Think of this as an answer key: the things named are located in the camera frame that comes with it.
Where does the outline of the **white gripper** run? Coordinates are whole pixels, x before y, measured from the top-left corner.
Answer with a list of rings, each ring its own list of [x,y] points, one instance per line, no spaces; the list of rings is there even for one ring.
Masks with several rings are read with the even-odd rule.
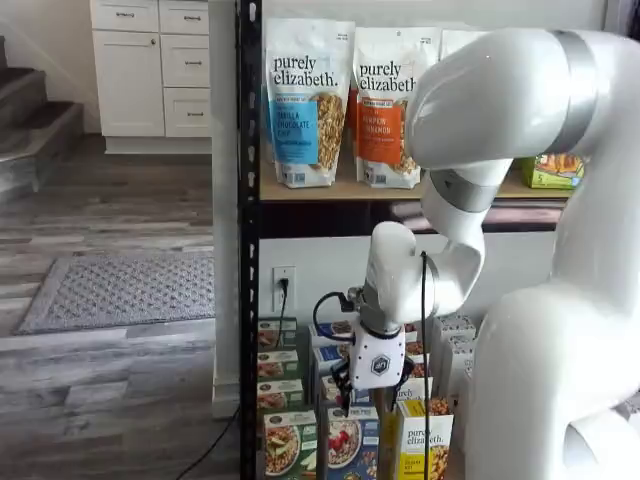
[[[355,343],[349,358],[330,368],[331,377],[339,390],[338,405],[349,415],[351,392],[393,387],[392,403],[396,403],[401,388],[410,378],[414,361],[405,357],[405,330],[401,327],[391,335],[372,332],[362,322],[354,328]]]

